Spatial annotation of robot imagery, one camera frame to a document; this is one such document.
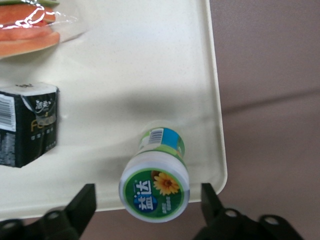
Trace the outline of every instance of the white tray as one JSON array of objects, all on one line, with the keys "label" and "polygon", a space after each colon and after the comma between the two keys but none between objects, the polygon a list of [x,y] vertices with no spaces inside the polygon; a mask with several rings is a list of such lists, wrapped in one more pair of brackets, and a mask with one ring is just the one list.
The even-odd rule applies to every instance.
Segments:
[{"label": "white tray", "polygon": [[98,211],[122,209],[118,183],[155,120],[183,132],[190,201],[227,180],[209,1],[78,0],[88,31],[0,60],[0,87],[60,90],[58,145],[23,168],[0,166],[0,219],[43,215],[96,184]]}]

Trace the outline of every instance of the plastic wrap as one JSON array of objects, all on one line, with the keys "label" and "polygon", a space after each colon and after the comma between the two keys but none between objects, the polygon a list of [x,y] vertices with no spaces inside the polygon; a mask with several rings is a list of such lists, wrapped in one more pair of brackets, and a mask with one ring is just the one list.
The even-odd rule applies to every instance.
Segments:
[{"label": "plastic wrap", "polygon": [[0,0],[0,58],[46,49],[85,30],[73,0]]}]

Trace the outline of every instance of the black tissue package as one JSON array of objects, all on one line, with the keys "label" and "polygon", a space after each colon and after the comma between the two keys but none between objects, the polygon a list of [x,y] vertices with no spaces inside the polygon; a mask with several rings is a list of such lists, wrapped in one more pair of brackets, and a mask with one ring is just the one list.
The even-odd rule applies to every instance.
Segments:
[{"label": "black tissue package", "polygon": [[0,165],[21,168],[56,146],[58,88],[0,88]]}]

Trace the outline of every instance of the bread slice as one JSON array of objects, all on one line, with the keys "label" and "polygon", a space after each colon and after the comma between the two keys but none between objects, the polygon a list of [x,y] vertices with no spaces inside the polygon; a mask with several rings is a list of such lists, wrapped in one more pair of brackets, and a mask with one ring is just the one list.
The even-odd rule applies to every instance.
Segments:
[{"label": "bread slice", "polygon": [[9,25],[0,28],[0,41],[38,38],[52,32],[52,29],[45,22],[26,26]]},{"label": "bread slice", "polygon": [[58,44],[59,40],[60,34],[55,31],[30,39],[0,41],[0,58],[46,49]]}]

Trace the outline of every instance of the screw hole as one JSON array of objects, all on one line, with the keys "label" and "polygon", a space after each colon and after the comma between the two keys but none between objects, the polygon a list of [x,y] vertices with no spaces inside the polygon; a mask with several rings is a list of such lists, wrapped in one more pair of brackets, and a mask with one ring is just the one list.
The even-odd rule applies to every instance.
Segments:
[{"label": "screw hole", "polygon": [[279,222],[274,217],[268,216],[264,219],[268,224],[279,225]]},{"label": "screw hole", "polygon": [[15,222],[8,222],[5,225],[2,226],[3,229],[10,229],[16,225]]},{"label": "screw hole", "polygon": [[233,210],[227,210],[225,211],[225,214],[231,218],[235,218],[237,216],[237,213]]},{"label": "screw hole", "polygon": [[59,213],[58,213],[58,212],[52,212],[52,213],[50,213],[50,214],[47,216],[47,218],[48,218],[49,220],[56,219],[57,217],[59,217]]}]

